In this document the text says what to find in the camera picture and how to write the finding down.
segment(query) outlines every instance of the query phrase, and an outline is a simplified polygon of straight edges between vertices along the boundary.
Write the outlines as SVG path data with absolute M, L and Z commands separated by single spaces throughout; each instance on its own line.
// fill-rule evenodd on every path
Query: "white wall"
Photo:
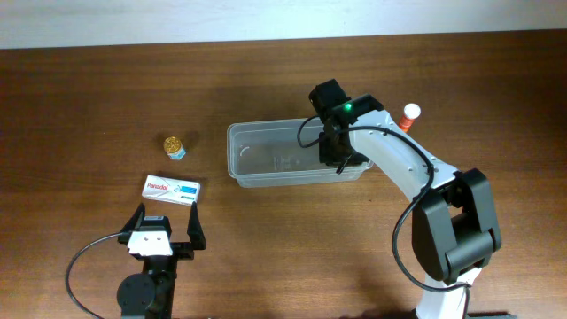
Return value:
M 567 27 L 567 0 L 0 0 L 0 48 Z

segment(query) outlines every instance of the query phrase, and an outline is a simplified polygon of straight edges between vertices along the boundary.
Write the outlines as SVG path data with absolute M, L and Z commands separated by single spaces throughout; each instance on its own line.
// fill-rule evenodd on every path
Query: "wood grain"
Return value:
M 339 318 L 410 310 L 421 292 L 397 269 L 406 200 L 378 168 L 355 183 L 243 189 L 227 173 L 226 129 L 304 118 L 336 78 L 394 118 L 418 103 L 411 136 L 491 181 L 503 247 L 472 290 L 472 312 L 567 312 L 567 32 L 0 51 L 0 311 L 86 317 L 66 264 L 118 231 L 143 201 L 184 240 L 189 210 L 142 200 L 146 175 L 203 185 L 206 251 L 179 264 L 179 318 Z M 170 160 L 163 138 L 188 154 Z M 401 234 L 403 258 L 422 271 Z M 77 296 L 117 318 L 120 281 L 142 264 L 105 243 L 72 275 Z

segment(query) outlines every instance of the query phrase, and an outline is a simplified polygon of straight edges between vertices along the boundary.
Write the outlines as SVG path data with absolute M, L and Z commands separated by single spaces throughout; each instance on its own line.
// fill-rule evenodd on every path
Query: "black cable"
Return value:
M 307 147 L 313 146 L 313 145 L 321 142 L 325 138 L 328 138 L 327 136 L 322 136 L 322 137 L 319 137 L 318 139 L 314 140 L 313 142 L 311 142 L 307 145 L 301 144 L 301 142 L 299 140 L 299 133 L 301 132 L 301 129 L 303 128 L 303 126 L 308 121 L 312 120 L 314 117 L 315 116 L 312 116 L 311 118 L 307 119 L 299 127 L 298 142 L 299 142 L 299 146 L 301 146 L 301 147 L 307 148 Z M 417 203 L 419 203 L 419 201 L 423 199 L 423 197 L 427 194 L 427 192 L 431 188 L 431 185 L 433 184 L 433 179 L 435 177 L 435 167 L 433 166 L 431 161 L 427 158 L 427 155 L 425 155 L 419 147 L 417 147 L 414 143 L 412 143 L 409 139 L 407 139 L 402 134 L 399 134 L 399 133 L 392 131 L 388 128 L 380 128 L 380 127 L 373 127 L 373 126 L 360 126 L 360 127 L 341 129 L 341 130 L 337 131 L 337 134 L 348 133 L 348 132 L 357 131 L 357 130 L 376 130 L 376 131 L 379 131 L 379 132 L 383 132 L 385 136 L 388 135 L 388 134 L 395 136 L 399 140 L 401 140 L 402 142 L 407 144 L 410 148 L 412 148 L 417 153 L 417 155 L 419 155 L 419 157 L 422 158 L 423 162 L 425 162 L 425 164 L 427 166 L 427 174 L 429 175 L 427 183 L 420 190 L 419 194 L 417 194 L 417 196 L 415 196 L 413 198 L 413 200 L 409 203 L 408 207 L 404 210 L 404 212 L 400 216 L 399 220 L 396 222 L 396 225 L 393 229 L 393 233 L 392 233 L 393 257 L 396 260 L 396 263 L 398 264 L 398 267 L 400 268 L 401 272 L 409 279 L 409 281 L 411 281 L 412 283 L 414 283 L 418 287 L 420 287 L 420 288 L 422 288 L 422 289 L 424 289 L 428 292 L 452 292 L 454 290 L 464 288 L 465 294 L 467 295 L 466 304 L 465 304 L 465 311 L 463 313 L 463 318 L 465 318 L 466 314 L 467 314 L 466 311 L 467 311 L 468 305 L 469 305 L 469 295 L 470 295 L 469 289 L 470 289 L 471 285 L 468 284 L 468 283 L 458 283 L 458 284 L 454 284 L 454 285 L 446 287 L 446 288 L 438 288 L 438 287 L 432 287 L 432 286 L 429 286 L 427 284 L 424 284 L 424 283 L 420 282 L 419 280 L 417 280 L 414 276 L 411 275 L 411 273 L 408 271 L 408 269 L 404 265 L 403 261 L 401 260 L 400 253 L 398 251 L 398 236 L 400 234 L 401 226 L 403 225 L 404 221 L 408 218 L 409 214 L 411 214 L 411 212 L 417 206 Z
M 86 252 L 89 248 L 91 248 L 92 246 L 98 244 L 98 243 L 102 243 L 104 241 L 106 241 L 107 239 L 110 238 L 114 238 L 114 237 L 118 237 L 120 235 L 123 235 L 126 233 L 116 233 L 116 234 L 112 234 L 112 235 L 108 235 L 108 236 L 104 236 L 102 238 L 99 238 L 97 240 L 95 240 L 94 242 L 84 246 L 84 248 L 82 248 L 72 259 L 71 262 L 69 262 L 69 266 L 67 266 L 67 272 L 65 273 L 65 287 L 67 289 L 67 293 L 69 294 L 69 297 L 71 297 L 71 300 L 74 302 L 75 305 L 77 305 L 77 307 L 79 307 L 82 311 L 86 312 L 87 314 L 91 315 L 94 318 L 97 319 L 104 319 L 103 317 L 101 317 L 100 315 L 95 314 L 94 312 L 88 310 L 85 306 L 83 306 L 83 304 L 74 296 L 73 291 L 71 291 L 71 285 L 69 284 L 69 277 L 71 276 L 71 269 L 73 268 L 74 263 L 77 261 L 77 259 L 84 253 Z

